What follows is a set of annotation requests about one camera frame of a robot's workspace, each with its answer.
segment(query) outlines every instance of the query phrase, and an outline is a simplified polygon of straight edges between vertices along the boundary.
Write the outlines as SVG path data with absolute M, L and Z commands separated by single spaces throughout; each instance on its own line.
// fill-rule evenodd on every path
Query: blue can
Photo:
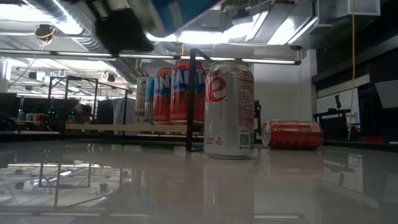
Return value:
M 130 1 L 146 30 L 166 37 L 193 21 L 221 0 L 138 0 Z
M 154 124 L 154 90 L 155 90 L 155 78 L 149 77 L 147 79 L 147 86 L 145 89 L 144 124 Z

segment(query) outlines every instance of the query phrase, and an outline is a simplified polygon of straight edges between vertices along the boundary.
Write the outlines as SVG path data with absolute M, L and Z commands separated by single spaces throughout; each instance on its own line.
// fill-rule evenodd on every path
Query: red can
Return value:
M 189 102 L 189 60 L 175 62 L 172 72 L 172 99 L 170 105 L 170 122 L 186 124 Z M 201 62 L 196 63 L 195 104 L 193 123 L 203 124 L 205 117 L 205 69 Z
M 173 68 L 160 68 L 155 77 L 154 124 L 170 123 L 171 74 Z
M 262 143 L 271 149 L 318 149 L 323 131 L 313 121 L 270 121 L 262 125 Z

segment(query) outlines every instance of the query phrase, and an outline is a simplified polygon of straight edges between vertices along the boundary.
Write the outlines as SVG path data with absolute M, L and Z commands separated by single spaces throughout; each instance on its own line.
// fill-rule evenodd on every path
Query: red and blue can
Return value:
M 155 77 L 154 124 L 171 124 L 170 98 L 173 68 L 160 68 Z
M 154 124 L 154 88 L 155 78 L 149 77 L 147 79 L 147 86 L 145 89 L 145 119 L 144 124 Z
M 170 122 L 186 124 L 189 102 L 189 60 L 175 62 L 172 73 L 172 98 L 170 105 Z M 195 101 L 193 123 L 203 124 L 205 118 L 205 69 L 201 62 L 196 62 Z

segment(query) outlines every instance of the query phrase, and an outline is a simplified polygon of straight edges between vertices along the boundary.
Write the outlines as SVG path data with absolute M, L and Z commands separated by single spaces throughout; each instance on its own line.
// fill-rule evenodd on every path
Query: diet coke can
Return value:
M 261 127 L 262 143 L 271 149 L 316 150 L 323 142 L 321 126 L 314 121 L 270 121 Z
M 205 147 L 210 157 L 242 159 L 254 149 L 254 78 L 247 63 L 219 61 L 206 77 Z
M 145 119 L 145 91 L 147 88 L 148 77 L 139 77 L 137 79 L 136 95 L 136 124 L 144 124 Z
M 193 106 L 193 123 L 203 124 L 205 113 L 205 69 L 201 62 L 196 64 L 195 100 Z M 170 121 L 173 124 L 186 124 L 189 102 L 189 60 L 175 62 L 172 73 L 172 99 Z
M 148 77 L 145 89 L 145 120 L 144 124 L 154 124 L 154 88 L 155 78 Z
M 171 74 L 173 68 L 160 68 L 155 77 L 154 123 L 170 123 Z

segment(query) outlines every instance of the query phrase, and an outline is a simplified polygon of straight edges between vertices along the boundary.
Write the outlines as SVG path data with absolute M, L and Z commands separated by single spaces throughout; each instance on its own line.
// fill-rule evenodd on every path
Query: barcode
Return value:
M 250 143 L 250 134 L 241 134 L 241 145 L 247 146 Z
M 315 124 L 310 125 L 310 128 L 311 128 L 312 132 L 321 132 L 321 129 L 319 128 L 318 125 L 315 125 Z

